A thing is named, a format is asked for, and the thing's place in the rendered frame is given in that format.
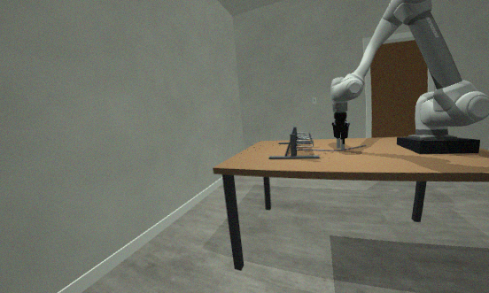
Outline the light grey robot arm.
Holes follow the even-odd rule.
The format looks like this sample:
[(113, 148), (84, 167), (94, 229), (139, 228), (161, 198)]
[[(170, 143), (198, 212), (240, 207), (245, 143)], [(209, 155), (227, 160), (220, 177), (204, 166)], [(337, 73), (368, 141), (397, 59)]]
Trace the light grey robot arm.
[(431, 8), (431, 0), (391, 0), (359, 67), (345, 78), (332, 81), (333, 112), (347, 112), (347, 101), (355, 99), (363, 90), (364, 78), (377, 50), (403, 23), (408, 25), (415, 38), (437, 88), (434, 92), (422, 94), (417, 100), (415, 135), (408, 138), (457, 139), (457, 136), (448, 134), (447, 127), (468, 126), (489, 115), (489, 97), (479, 92), (471, 82), (462, 80)]

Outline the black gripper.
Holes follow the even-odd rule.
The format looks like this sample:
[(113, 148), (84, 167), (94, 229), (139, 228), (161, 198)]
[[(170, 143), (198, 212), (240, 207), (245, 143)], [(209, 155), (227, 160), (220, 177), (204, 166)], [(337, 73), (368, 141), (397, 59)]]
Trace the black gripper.
[[(350, 125), (350, 123), (346, 122), (345, 118), (346, 118), (346, 112), (334, 113), (335, 122), (332, 123), (334, 137), (337, 138), (337, 149), (340, 148), (340, 139), (341, 139), (341, 150), (345, 148), (345, 139), (348, 136), (348, 128)], [(341, 137), (340, 137), (340, 133), (341, 133)]]

